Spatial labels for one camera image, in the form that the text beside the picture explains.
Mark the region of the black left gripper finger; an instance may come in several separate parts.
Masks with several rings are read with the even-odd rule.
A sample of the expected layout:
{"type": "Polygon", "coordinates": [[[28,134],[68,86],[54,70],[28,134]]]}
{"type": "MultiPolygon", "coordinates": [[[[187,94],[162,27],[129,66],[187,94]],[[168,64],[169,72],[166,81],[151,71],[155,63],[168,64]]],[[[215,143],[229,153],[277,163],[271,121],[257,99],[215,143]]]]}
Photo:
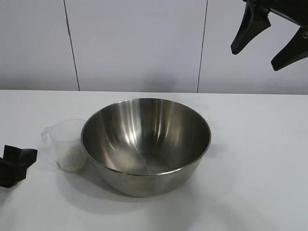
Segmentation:
{"type": "Polygon", "coordinates": [[[31,159],[0,159],[0,186],[11,188],[26,178],[27,169],[33,164],[31,159]]]}
{"type": "Polygon", "coordinates": [[[36,149],[20,149],[14,146],[5,145],[3,152],[3,160],[23,166],[31,166],[37,160],[38,150],[36,149]]]}

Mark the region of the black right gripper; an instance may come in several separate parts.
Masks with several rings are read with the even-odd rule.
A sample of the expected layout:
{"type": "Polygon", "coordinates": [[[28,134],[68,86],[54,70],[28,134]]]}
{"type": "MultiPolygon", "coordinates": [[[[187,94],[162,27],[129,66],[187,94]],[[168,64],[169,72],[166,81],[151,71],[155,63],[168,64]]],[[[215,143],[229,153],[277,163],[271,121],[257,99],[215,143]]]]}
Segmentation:
{"type": "Polygon", "coordinates": [[[308,1],[307,0],[246,0],[239,30],[231,44],[231,52],[237,55],[258,34],[271,26],[268,14],[274,14],[299,26],[299,30],[287,45],[272,59],[271,65],[279,71],[288,65],[308,57],[308,1]]]}

